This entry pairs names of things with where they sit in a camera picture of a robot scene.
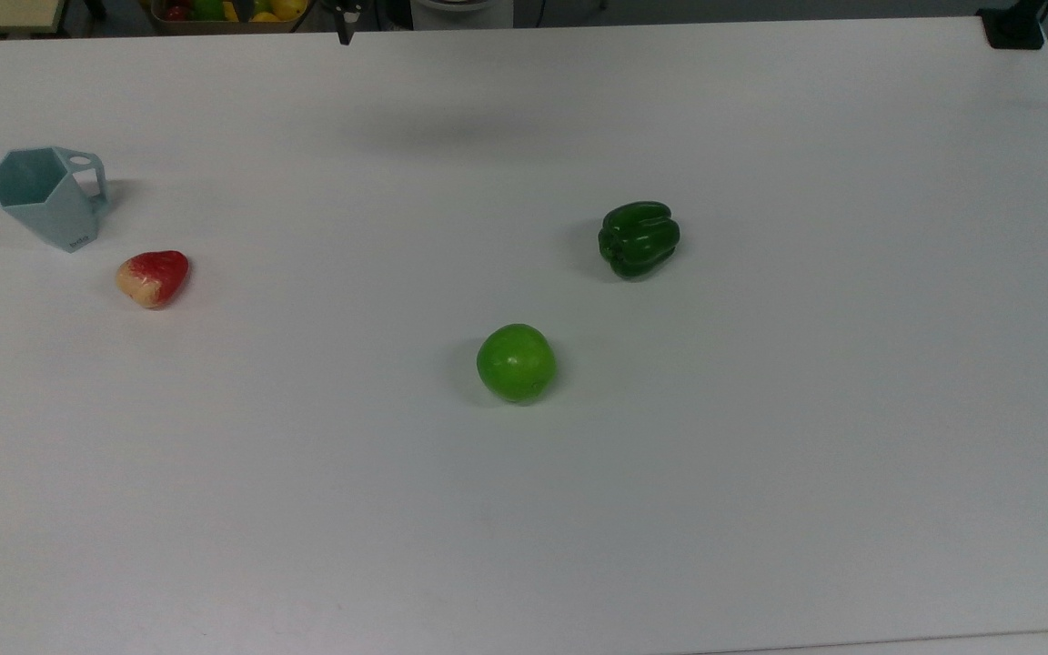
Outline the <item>black Franka gripper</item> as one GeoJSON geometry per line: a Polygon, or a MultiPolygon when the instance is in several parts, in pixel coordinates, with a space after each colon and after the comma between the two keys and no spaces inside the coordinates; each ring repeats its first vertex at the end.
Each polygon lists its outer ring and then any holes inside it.
{"type": "Polygon", "coordinates": [[[350,45],[357,32],[358,15],[367,10],[366,1],[321,1],[325,12],[336,14],[336,32],[341,45],[350,45]]]}

